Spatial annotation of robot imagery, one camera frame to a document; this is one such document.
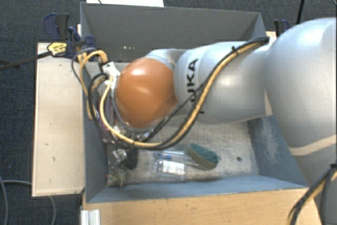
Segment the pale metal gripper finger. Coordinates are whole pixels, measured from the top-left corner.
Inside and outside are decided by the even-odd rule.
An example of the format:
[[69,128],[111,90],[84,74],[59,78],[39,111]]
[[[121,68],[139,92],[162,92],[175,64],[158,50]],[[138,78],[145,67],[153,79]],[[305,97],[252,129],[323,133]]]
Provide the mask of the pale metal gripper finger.
[[113,163],[112,167],[119,167],[127,158],[127,153],[124,149],[116,149],[112,152]]

